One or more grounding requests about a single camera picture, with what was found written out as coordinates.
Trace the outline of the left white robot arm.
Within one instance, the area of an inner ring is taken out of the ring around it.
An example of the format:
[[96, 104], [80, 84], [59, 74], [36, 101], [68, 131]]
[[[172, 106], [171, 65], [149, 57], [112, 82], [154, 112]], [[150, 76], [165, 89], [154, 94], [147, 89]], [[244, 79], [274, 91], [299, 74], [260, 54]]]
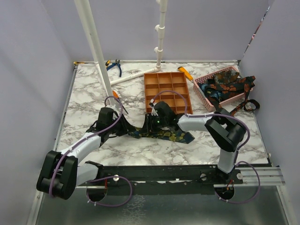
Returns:
[[92, 151], [101, 147], [110, 135], [123, 136], [135, 131], [123, 114], [117, 114], [112, 108], [101, 108], [98, 119], [86, 130], [83, 137], [62, 151], [47, 153], [36, 189], [52, 197], [68, 199], [75, 188], [90, 181], [98, 185], [104, 174], [100, 164], [86, 163], [79, 166]]

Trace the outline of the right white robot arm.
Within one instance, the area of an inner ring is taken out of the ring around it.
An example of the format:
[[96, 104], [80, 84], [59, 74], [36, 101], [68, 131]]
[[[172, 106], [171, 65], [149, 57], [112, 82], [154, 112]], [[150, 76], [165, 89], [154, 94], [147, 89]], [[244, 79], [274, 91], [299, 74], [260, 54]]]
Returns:
[[249, 128], [244, 122], [231, 116], [223, 108], [218, 109], [215, 113], [195, 115], [176, 114], [164, 101], [156, 103], [152, 99], [149, 105], [151, 113], [147, 114], [146, 126], [150, 131], [168, 128], [173, 132], [209, 132], [220, 147], [218, 170], [215, 172], [216, 180], [226, 183], [232, 178], [238, 151], [250, 138]]

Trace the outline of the black orange floral tie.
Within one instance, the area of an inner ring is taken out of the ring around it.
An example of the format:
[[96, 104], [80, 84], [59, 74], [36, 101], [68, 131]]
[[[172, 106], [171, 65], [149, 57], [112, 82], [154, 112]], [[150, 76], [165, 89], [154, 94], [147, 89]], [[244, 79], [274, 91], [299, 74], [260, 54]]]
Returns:
[[[230, 84], [212, 84], [212, 82], [208, 84], [210, 84], [213, 89], [222, 91], [223, 101], [236, 97], [239, 94], [243, 94], [244, 101], [230, 112], [230, 115], [233, 116], [242, 108], [247, 112], [252, 112], [260, 108], [260, 104], [256, 100], [248, 98], [251, 89], [255, 86], [254, 80], [255, 76], [247, 76]], [[215, 99], [210, 97], [208, 100], [212, 103], [216, 110], [222, 108], [220, 104], [221, 102], [217, 102]]]

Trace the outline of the navy yellow floral tie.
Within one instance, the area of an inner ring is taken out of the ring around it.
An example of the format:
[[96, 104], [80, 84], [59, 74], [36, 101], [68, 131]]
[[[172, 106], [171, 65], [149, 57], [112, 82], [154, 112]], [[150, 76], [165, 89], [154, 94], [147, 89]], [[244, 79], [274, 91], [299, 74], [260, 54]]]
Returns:
[[171, 129], [146, 129], [136, 127], [134, 131], [129, 132], [128, 135], [130, 137], [140, 139], [140, 138], [151, 138], [151, 139], [159, 139], [166, 140], [178, 143], [191, 143], [195, 138], [189, 133], [181, 130], [172, 131]]

